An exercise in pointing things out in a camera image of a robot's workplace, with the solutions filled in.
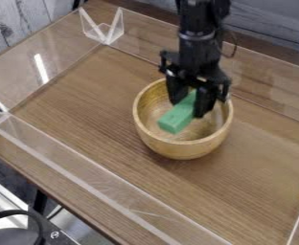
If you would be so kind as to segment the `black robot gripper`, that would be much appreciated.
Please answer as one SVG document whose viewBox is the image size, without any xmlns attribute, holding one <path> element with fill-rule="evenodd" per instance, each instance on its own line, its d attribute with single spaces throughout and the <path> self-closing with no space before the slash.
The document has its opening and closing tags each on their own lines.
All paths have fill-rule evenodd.
<svg viewBox="0 0 299 245">
<path fill-rule="evenodd" d="M 178 50 L 160 51 L 158 71 L 165 75 L 168 99 L 177 104 L 194 91 L 194 117 L 201 118 L 214 106 L 225 101 L 230 79 L 220 67 L 222 35 L 214 31 L 204 35 L 178 33 Z"/>
</svg>

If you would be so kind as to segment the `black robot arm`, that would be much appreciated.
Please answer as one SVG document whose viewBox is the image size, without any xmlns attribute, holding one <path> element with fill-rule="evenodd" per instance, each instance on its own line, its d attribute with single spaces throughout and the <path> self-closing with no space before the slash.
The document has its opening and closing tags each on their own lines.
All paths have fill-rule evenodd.
<svg viewBox="0 0 299 245">
<path fill-rule="evenodd" d="M 225 102 L 230 78 L 220 68 L 222 20 L 229 0 L 174 0 L 178 14 L 178 50 L 160 51 L 158 71 L 165 76 L 168 99 L 177 104 L 194 89 L 193 117 L 201 118 Z"/>
</svg>

